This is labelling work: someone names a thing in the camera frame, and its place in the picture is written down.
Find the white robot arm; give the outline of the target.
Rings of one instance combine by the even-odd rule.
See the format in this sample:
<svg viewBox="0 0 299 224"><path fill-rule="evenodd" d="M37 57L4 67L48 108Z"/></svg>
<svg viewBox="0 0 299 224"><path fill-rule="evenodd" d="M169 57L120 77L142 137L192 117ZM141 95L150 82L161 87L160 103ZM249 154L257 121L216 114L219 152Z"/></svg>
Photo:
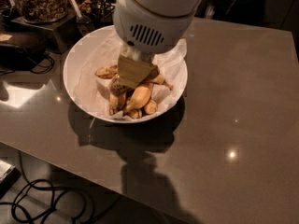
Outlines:
<svg viewBox="0 0 299 224"><path fill-rule="evenodd" d="M133 58L118 60L120 84L134 88L150 73L144 55L171 50L189 27L202 0L117 0L115 30Z"/></svg>

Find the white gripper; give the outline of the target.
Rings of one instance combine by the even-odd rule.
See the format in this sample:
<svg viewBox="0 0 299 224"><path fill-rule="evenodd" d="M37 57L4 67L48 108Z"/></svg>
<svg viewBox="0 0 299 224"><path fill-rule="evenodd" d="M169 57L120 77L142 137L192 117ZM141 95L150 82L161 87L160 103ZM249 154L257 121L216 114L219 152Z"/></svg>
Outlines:
<svg viewBox="0 0 299 224"><path fill-rule="evenodd" d="M125 42L118 58L121 85L134 89L150 74L154 55L149 53L172 49L195 7L196 0L117 0L113 22Z"/></svg>

